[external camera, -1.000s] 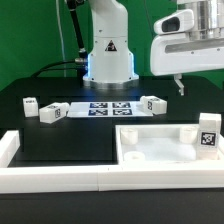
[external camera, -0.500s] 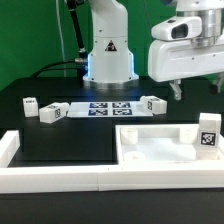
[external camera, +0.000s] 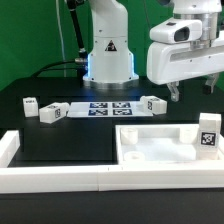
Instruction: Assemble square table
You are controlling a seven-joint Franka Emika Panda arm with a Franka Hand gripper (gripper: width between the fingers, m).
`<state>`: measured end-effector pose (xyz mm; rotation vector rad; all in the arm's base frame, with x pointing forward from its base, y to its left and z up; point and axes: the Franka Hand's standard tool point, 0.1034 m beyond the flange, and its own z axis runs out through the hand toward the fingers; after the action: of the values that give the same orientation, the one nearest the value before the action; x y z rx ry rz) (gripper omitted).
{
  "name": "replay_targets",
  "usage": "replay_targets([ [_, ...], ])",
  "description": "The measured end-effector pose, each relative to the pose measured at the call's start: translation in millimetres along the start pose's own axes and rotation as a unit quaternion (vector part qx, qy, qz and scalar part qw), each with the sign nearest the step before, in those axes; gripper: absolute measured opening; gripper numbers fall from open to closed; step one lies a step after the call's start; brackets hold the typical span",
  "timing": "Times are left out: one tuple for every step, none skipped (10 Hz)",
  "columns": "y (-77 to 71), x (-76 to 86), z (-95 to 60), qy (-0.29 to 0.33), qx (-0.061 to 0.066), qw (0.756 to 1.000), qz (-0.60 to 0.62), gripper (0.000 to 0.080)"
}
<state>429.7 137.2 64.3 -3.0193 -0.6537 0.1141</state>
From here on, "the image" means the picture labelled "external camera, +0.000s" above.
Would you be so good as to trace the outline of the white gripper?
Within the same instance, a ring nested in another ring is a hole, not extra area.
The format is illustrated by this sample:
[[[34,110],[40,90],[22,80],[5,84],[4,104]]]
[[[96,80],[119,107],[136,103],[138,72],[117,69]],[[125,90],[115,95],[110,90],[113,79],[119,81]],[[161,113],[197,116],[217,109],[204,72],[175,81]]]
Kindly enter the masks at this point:
[[[224,71],[224,34],[212,42],[209,48],[192,50],[189,43],[168,45],[154,42],[148,49],[147,77],[157,85],[167,84],[171,100],[178,102],[179,83],[209,75],[203,87],[205,94],[212,94]]]

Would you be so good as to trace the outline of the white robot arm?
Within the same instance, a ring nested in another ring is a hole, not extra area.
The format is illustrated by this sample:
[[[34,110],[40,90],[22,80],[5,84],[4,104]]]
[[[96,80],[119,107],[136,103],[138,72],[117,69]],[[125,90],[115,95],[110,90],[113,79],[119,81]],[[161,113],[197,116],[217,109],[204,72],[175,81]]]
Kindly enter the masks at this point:
[[[221,0],[157,0],[173,7],[173,16],[149,31],[147,77],[165,84],[179,99],[182,80],[205,76],[204,91],[213,92],[224,72],[224,30],[219,26]],[[128,48],[128,14],[117,0],[89,0],[93,49],[88,55],[87,86],[122,88],[138,80]]]

